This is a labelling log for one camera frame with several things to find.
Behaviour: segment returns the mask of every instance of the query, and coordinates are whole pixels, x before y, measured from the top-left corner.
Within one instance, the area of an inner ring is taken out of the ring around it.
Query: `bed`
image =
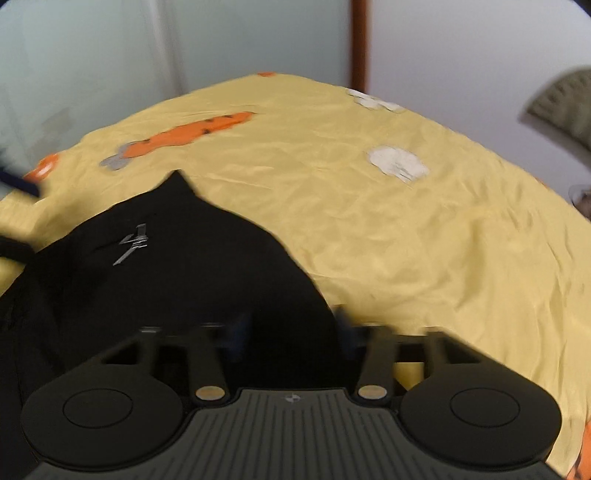
[[[280,239],[331,306],[402,333],[437,326],[545,388],[563,415],[548,462],[584,478],[591,225],[470,139],[359,98],[266,73],[165,101],[60,152],[44,198],[0,202],[0,228],[42,248],[183,170],[207,200]],[[129,142],[237,112],[252,115],[119,170],[100,164]],[[368,152],[385,145],[416,155],[428,174],[409,183],[384,174]],[[1,262],[2,291],[19,271]]]

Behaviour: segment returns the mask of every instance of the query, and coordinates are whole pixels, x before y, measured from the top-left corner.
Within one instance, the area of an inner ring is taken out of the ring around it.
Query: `white wall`
[[[0,145],[21,170],[165,98],[141,0],[0,10]]]
[[[591,17],[570,0],[372,0],[369,93],[459,131],[560,195],[591,152],[522,113],[591,65]]]
[[[185,90],[255,72],[349,81],[349,0],[168,0]]]

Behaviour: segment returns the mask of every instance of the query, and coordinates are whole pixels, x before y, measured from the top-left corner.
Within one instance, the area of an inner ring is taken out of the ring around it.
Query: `circular button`
[[[519,404],[493,388],[470,388],[453,396],[450,407],[461,421],[475,427],[501,427],[519,415]]]
[[[206,387],[201,387],[195,392],[195,396],[200,400],[205,401],[215,401],[220,400],[226,394],[226,391],[221,387],[216,387],[215,385],[207,385]]]
[[[357,393],[365,400],[380,400],[388,395],[388,390],[379,385],[364,385]]]
[[[70,397],[64,415],[79,427],[100,429],[125,420],[133,405],[131,398],[118,390],[96,388]]]

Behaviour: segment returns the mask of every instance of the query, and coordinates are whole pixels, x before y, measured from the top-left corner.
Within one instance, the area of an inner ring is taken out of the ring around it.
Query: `orange cartoon print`
[[[244,123],[251,116],[252,112],[238,112],[230,115],[215,116],[191,124],[180,125],[179,127],[174,127],[166,132],[156,134],[146,140],[125,144],[119,149],[119,152],[116,155],[104,159],[100,162],[100,165],[108,167],[111,170],[119,170],[125,167],[132,158],[147,155],[161,147],[187,145],[204,135],[209,135],[213,132]]]

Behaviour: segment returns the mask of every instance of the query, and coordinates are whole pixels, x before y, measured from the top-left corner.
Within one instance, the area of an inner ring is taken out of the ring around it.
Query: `black device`
[[[228,384],[247,319],[184,336],[143,329],[27,400],[22,428],[43,460],[27,478],[560,478],[544,460],[561,415],[542,388],[442,332],[336,321],[361,373],[326,390]],[[396,362],[422,362],[425,379],[405,391]]]

